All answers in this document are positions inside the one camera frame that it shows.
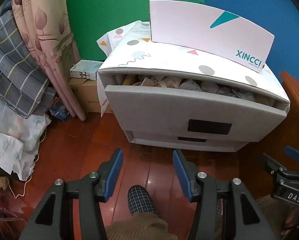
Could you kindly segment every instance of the open drawer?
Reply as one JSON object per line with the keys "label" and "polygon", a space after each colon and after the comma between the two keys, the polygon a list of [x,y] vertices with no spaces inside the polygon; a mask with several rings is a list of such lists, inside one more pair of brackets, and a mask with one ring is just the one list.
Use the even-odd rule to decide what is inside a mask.
{"label": "open drawer", "polygon": [[284,110],[200,91],[107,85],[105,94],[121,128],[131,132],[257,142],[286,117]]}

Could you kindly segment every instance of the gray plaid fabric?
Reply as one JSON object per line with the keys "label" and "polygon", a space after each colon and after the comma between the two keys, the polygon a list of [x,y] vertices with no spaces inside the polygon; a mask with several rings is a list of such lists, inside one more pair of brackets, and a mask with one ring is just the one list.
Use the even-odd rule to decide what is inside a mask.
{"label": "gray plaid fabric", "polygon": [[10,0],[0,9],[0,98],[17,114],[43,115],[55,90],[30,55],[14,20]]}

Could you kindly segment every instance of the cardboard box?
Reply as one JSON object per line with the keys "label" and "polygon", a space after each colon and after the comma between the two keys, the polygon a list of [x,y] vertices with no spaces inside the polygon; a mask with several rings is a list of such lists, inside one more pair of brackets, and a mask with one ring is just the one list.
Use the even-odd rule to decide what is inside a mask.
{"label": "cardboard box", "polygon": [[203,4],[150,0],[149,11],[152,41],[206,51],[258,73],[274,40],[257,24]]}
{"label": "cardboard box", "polygon": [[101,61],[82,59],[70,69],[70,76],[96,80],[97,71],[102,64]]}
{"label": "cardboard box", "polygon": [[[86,112],[100,113],[101,107],[97,94],[96,80],[72,78],[69,85]],[[105,113],[113,114],[112,108],[108,106]]]}

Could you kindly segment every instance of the pink curtain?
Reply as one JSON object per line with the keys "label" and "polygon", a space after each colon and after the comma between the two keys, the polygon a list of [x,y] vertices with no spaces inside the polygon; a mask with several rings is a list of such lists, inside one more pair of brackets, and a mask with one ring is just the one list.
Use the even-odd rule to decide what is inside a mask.
{"label": "pink curtain", "polygon": [[71,32],[66,0],[11,0],[19,32],[72,117],[86,115],[69,87],[69,70],[81,58]]}

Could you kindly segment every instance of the small box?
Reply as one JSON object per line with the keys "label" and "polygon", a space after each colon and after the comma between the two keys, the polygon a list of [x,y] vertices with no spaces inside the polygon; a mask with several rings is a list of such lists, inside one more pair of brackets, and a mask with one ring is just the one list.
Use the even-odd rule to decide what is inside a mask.
{"label": "small box", "polygon": [[[96,80],[72,78],[69,85],[78,102],[86,112],[100,113]],[[110,106],[107,107],[105,113],[113,113]]]}
{"label": "small box", "polygon": [[96,80],[97,71],[102,64],[101,61],[82,59],[70,69],[70,76]]}

